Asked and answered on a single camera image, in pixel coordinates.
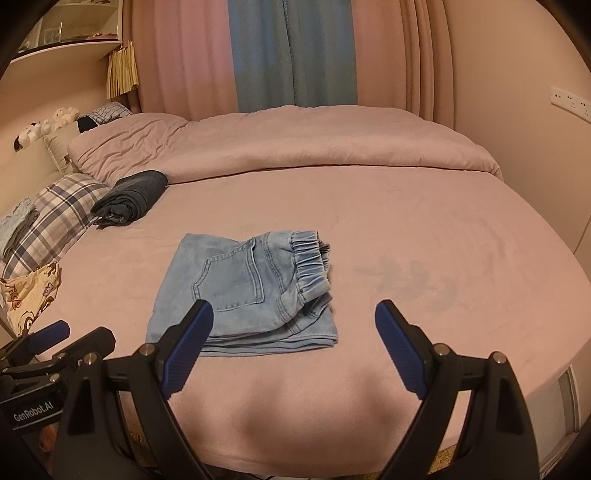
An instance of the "pink bedsheet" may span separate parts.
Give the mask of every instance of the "pink bedsheet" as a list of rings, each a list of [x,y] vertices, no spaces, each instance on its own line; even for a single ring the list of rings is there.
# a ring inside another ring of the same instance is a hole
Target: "pink bedsheet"
[[[481,171],[379,166],[173,185],[132,225],[83,236],[60,262],[63,285],[35,329],[64,319],[76,339],[104,325],[115,354],[129,354],[185,233],[246,239],[281,229],[317,229],[331,244],[339,343],[198,359],[170,403],[204,462],[302,477],[381,469],[418,407],[374,327],[385,298],[458,353],[504,352],[527,396],[564,372],[591,336],[582,269],[503,182]],[[456,443],[466,404],[463,395],[443,447]]]

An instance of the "cartoon print fabric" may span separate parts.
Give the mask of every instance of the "cartoon print fabric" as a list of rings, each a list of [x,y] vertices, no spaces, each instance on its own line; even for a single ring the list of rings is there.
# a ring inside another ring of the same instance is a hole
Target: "cartoon print fabric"
[[[61,284],[61,268],[57,262],[12,280],[0,278],[7,317],[16,335],[28,332],[31,325],[57,295]]]

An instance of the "bed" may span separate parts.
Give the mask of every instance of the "bed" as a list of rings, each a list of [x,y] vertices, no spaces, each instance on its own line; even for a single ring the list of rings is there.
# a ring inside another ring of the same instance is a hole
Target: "bed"
[[[382,299],[458,353],[505,353],[526,398],[591,336],[591,286],[558,235],[482,147],[412,113],[285,106],[200,122],[142,113],[80,134],[70,158],[111,186],[148,169],[171,185],[133,224],[86,231],[60,260],[62,285],[34,330],[64,319],[76,339],[102,325],[114,355],[132,353],[188,232],[317,229],[331,245],[335,347],[199,358],[172,396],[211,465],[299,477],[383,468],[418,400],[375,330]],[[442,448],[457,442],[466,406],[461,395]]]

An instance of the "light blue jeans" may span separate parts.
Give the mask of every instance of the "light blue jeans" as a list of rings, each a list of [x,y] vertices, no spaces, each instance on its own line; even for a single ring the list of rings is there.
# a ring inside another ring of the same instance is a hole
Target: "light blue jeans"
[[[168,267],[146,340],[156,342],[198,299],[213,306],[208,356],[332,346],[328,244],[315,231],[267,232],[245,242],[185,235]]]

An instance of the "curtain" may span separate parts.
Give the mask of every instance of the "curtain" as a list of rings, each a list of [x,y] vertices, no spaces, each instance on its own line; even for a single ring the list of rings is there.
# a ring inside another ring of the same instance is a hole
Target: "curtain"
[[[443,0],[141,0],[131,37],[143,111],[358,104],[453,127]]]

